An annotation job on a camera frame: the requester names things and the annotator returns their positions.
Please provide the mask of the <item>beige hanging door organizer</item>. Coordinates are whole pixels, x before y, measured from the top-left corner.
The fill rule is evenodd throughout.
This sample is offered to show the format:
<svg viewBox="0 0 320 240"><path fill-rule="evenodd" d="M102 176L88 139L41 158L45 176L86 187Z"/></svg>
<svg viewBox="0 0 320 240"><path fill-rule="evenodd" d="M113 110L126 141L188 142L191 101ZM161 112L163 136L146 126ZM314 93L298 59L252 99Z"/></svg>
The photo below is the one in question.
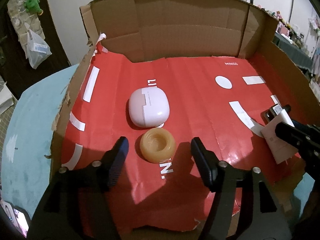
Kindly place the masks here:
<svg viewBox="0 0 320 240"><path fill-rule="evenodd" d="M31 29L33 32L40 35L45 39L41 22L38 14L27 12L24 6L25 0L9 0L7 3L8 14L10 16L12 25L18 35L18 40L25 52L27 57L27 42L28 42L28 30Z"/></svg>

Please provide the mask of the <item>white power adapter block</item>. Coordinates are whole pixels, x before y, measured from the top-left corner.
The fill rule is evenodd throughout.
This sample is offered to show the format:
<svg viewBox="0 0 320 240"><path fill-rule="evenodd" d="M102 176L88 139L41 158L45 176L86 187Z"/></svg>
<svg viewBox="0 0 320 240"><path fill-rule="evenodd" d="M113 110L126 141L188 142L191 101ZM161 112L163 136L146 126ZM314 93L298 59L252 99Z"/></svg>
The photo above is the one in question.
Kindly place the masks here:
<svg viewBox="0 0 320 240"><path fill-rule="evenodd" d="M261 130L277 164L286 161L298 152L295 147L276 136L276 126L281 122L294 127L288 113L283 109Z"/></svg>

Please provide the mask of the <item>green plush on door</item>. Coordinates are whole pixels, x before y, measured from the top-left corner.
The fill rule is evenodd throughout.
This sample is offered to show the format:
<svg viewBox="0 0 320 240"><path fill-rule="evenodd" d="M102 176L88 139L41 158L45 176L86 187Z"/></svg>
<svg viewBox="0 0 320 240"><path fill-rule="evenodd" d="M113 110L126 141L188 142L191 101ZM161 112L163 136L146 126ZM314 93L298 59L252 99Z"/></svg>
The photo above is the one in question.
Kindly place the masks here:
<svg viewBox="0 0 320 240"><path fill-rule="evenodd" d="M25 0L24 7L31 14L42 15L43 10L40 8L40 0Z"/></svg>

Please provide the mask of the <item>dark wooden door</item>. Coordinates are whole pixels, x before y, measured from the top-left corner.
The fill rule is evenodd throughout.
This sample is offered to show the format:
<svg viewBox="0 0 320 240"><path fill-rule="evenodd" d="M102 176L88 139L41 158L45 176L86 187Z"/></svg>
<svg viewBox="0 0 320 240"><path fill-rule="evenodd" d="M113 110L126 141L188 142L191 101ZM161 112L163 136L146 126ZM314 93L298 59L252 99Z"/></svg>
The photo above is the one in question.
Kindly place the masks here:
<svg viewBox="0 0 320 240"><path fill-rule="evenodd" d="M1 77L14 97L19 99L27 88L71 64L55 29L48 1L40 0L40 8L44 10L40 23L52 55L33 69L25 58L8 14L8 1L1 0Z"/></svg>

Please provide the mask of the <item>dark cloth side table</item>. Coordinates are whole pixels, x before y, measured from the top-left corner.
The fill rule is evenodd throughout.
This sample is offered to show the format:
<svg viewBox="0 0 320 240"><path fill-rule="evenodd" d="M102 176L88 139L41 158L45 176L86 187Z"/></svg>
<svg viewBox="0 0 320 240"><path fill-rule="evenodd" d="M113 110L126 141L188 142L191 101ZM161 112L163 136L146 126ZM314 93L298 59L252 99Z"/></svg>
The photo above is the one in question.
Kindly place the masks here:
<svg viewBox="0 0 320 240"><path fill-rule="evenodd" d="M275 32L273 43L280 48L298 67L311 71L312 59L297 46Z"/></svg>

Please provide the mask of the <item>red lined cardboard box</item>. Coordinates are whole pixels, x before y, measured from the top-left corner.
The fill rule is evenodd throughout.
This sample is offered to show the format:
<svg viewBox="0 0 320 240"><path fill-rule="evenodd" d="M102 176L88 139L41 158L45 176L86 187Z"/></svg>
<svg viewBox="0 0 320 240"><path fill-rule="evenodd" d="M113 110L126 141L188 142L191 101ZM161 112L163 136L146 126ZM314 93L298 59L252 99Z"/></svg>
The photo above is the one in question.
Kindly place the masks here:
<svg viewBox="0 0 320 240"><path fill-rule="evenodd" d="M194 137L237 168L260 167L270 182L292 174L299 159L276 163L246 126L263 125L276 101L294 120L319 124L307 79L273 43L274 18L240 0L94 0L80 14L91 47L53 123L52 170L86 167L127 137L124 168L105 196L120 232L189 231L208 216L214 194L191 157ZM129 97L143 87L162 89L170 106L164 128L176 152L162 164L142 158L145 129L129 117Z"/></svg>

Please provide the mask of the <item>dark nail polish bottle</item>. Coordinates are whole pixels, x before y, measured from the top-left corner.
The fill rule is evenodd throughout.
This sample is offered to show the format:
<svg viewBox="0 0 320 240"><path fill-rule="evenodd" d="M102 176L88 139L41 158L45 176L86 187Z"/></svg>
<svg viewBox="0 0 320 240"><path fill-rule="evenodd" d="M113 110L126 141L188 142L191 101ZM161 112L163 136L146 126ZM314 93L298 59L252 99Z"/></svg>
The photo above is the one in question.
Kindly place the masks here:
<svg viewBox="0 0 320 240"><path fill-rule="evenodd" d="M285 105L282 107L280 104L273 105L264 113L264 117L267 122L272 121L277 115L281 113L282 110L285 110L287 113L291 112L291 106Z"/></svg>

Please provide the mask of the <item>white plastic bag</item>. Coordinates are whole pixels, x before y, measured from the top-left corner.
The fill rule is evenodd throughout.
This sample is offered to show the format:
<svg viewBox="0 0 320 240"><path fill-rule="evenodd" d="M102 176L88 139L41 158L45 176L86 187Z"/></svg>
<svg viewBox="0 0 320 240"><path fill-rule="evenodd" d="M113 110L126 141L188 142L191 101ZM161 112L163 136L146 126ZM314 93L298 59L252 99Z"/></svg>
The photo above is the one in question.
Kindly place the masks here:
<svg viewBox="0 0 320 240"><path fill-rule="evenodd" d="M45 40L33 32L31 29L27 32L27 59L33 69L36 69L44 60L46 60L52 52L50 46Z"/></svg>

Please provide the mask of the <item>pink earbud case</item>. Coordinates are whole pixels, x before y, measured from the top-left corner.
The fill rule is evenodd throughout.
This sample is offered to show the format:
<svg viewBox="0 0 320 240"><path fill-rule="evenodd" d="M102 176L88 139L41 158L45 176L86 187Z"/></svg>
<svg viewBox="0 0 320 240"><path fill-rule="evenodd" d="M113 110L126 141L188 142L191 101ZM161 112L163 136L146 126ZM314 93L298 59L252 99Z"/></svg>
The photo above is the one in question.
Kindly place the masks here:
<svg viewBox="0 0 320 240"><path fill-rule="evenodd" d="M129 116L137 127L163 127L169 115L167 95L158 87L137 89L129 98Z"/></svg>

